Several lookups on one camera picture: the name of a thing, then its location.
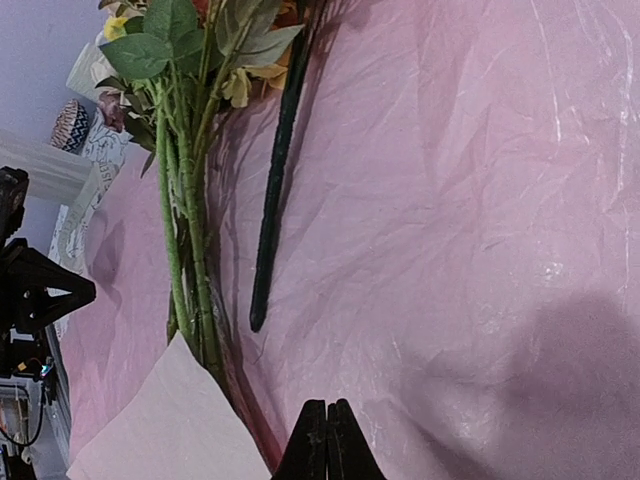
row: wrinkled plastic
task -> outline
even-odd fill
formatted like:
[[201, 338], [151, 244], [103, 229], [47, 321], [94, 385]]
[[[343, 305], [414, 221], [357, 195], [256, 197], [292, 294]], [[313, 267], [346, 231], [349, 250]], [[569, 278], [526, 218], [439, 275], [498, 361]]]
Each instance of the wrinkled plastic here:
[[[637, 2], [341, 8], [299, 119], [259, 335], [273, 104], [235, 120], [213, 173], [223, 294], [270, 461], [305, 400], [345, 397], [390, 479], [639, 478]], [[162, 352], [145, 334], [168, 308], [162, 228], [137, 181], [116, 181], [88, 246], [121, 306], [103, 294], [63, 340], [75, 452]]]

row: black stick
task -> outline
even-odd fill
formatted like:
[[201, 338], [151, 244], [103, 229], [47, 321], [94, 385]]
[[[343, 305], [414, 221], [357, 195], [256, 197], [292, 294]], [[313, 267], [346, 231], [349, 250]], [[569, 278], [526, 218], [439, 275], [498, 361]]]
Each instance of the black stick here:
[[[256, 260], [256, 274], [253, 282], [251, 297], [251, 311], [249, 320], [251, 330], [259, 332], [267, 318], [269, 308], [269, 293], [276, 252], [280, 233], [279, 211], [284, 181], [285, 166], [291, 147], [293, 129], [300, 104], [304, 78], [309, 66], [311, 48], [315, 40], [321, 13], [326, 0], [321, 0], [320, 7], [313, 12], [312, 21], [293, 41], [291, 49], [291, 63], [287, 74], [287, 83], [280, 101], [280, 115], [278, 127], [271, 152], [271, 169], [267, 179], [267, 191], [264, 199], [264, 211], [260, 226], [258, 242], [258, 257]], [[306, 8], [306, 1], [298, 1], [298, 12], [302, 20]]]

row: pink plastic sheet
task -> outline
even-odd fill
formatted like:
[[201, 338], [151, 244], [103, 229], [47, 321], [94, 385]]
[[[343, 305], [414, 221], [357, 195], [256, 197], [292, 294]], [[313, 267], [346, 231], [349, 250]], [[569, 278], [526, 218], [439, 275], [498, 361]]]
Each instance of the pink plastic sheet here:
[[[306, 399], [346, 397], [390, 479], [639, 478], [637, 2], [334, 13], [259, 335], [273, 104], [236, 119], [213, 172], [223, 293], [269, 460]], [[164, 345], [157, 196], [128, 169], [109, 226], [92, 225], [98, 302], [63, 343], [74, 452]]]

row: white wall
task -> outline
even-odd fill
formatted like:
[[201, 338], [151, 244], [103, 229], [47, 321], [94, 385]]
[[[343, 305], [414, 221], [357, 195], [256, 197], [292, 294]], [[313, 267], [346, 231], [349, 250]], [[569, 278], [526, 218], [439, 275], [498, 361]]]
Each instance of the white wall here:
[[[48, 142], [59, 111], [75, 97], [65, 87], [67, 76], [82, 47], [102, 28], [104, 14], [97, 4], [98, 0], [2, 1], [0, 128]], [[46, 253], [57, 210], [58, 205], [28, 199], [18, 235]]]

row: green flower stem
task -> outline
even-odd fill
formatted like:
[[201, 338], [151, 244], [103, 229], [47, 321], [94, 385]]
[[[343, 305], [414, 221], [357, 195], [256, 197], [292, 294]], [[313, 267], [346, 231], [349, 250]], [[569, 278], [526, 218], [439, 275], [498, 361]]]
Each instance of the green flower stem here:
[[187, 305], [182, 288], [182, 269], [180, 268], [180, 256], [178, 251], [178, 242], [174, 229], [171, 194], [169, 191], [169, 168], [167, 165], [167, 128], [166, 118], [163, 108], [156, 110], [156, 155], [158, 157], [158, 185], [160, 188], [162, 218], [164, 220], [165, 240], [167, 244], [167, 252], [169, 255], [169, 271], [171, 272], [171, 292], [173, 302], [175, 304], [176, 322], [178, 327], [185, 336], [187, 343], [192, 346], [193, 339], [189, 335], [189, 316], [187, 314]]
[[196, 109], [194, 115], [194, 124], [202, 120], [202, 114], [204, 113], [207, 88], [207, 76], [209, 70], [211, 70], [211, 57], [213, 55], [213, 49], [215, 46], [215, 26], [222, 9], [222, 0], [211, 0], [207, 7], [207, 21], [204, 26], [204, 48], [202, 50], [202, 58], [200, 59], [200, 74], [198, 76], [198, 87], [196, 96]]
[[[213, 88], [211, 89], [211, 95], [209, 96], [207, 106], [205, 107], [204, 114], [202, 115], [200, 127], [198, 128], [198, 133], [196, 135], [195, 141], [196, 158], [198, 158], [202, 162], [204, 162], [204, 160], [201, 159], [206, 158], [207, 139], [209, 138], [208, 129], [211, 128], [213, 117], [216, 113], [218, 113], [218, 110], [220, 108], [222, 87], [229, 78], [229, 74], [233, 69], [238, 50], [246, 40], [247, 35], [249, 34], [249, 30], [253, 25], [253, 21], [255, 20], [255, 14], [258, 12], [261, 6], [262, 2], [255, 2], [255, 4], [247, 12], [245, 18], [242, 20], [242, 23], [240, 23], [239, 25], [238, 31], [235, 34], [233, 41], [231, 42], [231, 48], [229, 50], [230, 53], [228, 55], [225, 55], [222, 66], [220, 67], [220, 70], [218, 70], [218, 74], [216, 75], [216, 81], [214, 82]], [[200, 172], [201, 170], [204, 172], [204, 165], [196, 165], [196, 172]]]
[[[171, 66], [171, 78], [174, 85], [180, 81], [175, 66]], [[186, 120], [185, 106], [179, 94], [179, 89], [174, 90], [174, 102], [177, 113], [178, 125], [178, 156], [179, 169], [184, 186], [185, 204], [187, 207], [187, 221], [189, 237], [191, 240], [191, 250], [193, 254], [193, 264], [196, 274], [196, 290], [198, 304], [201, 315], [201, 327], [203, 336], [203, 348], [205, 352], [205, 367], [209, 370], [223, 391], [226, 392], [226, 376], [222, 364], [222, 352], [220, 349], [220, 339], [216, 331], [213, 305], [211, 301], [211, 291], [207, 277], [205, 254], [204, 254], [204, 231], [201, 219], [204, 217], [201, 211], [202, 202], [198, 201], [198, 190], [195, 183], [194, 159], [192, 144]]]
[[178, 317], [176, 316], [176, 304], [173, 300], [173, 291], [169, 295], [169, 323], [167, 324], [167, 338], [173, 340], [178, 331]]
[[167, 164], [169, 166], [169, 187], [173, 191], [173, 200], [176, 208], [183, 217], [187, 216], [187, 208], [184, 204], [184, 196], [180, 191], [180, 172], [178, 171], [178, 159], [176, 158], [176, 150], [173, 142], [170, 142], [167, 148]]
[[177, 226], [178, 248], [180, 252], [180, 265], [183, 274], [183, 285], [186, 296], [187, 312], [190, 319], [189, 333], [193, 338], [193, 353], [201, 365], [204, 363], [202, 351], [202, 335], [200, 327], [200, 313], [198, 312], [198, 297], [196, 294], [196, 276], [193, 265], [193, 252], [189, 238], [188, 221], [186, 215], [181, 215], [175, 208], [173, 218]]

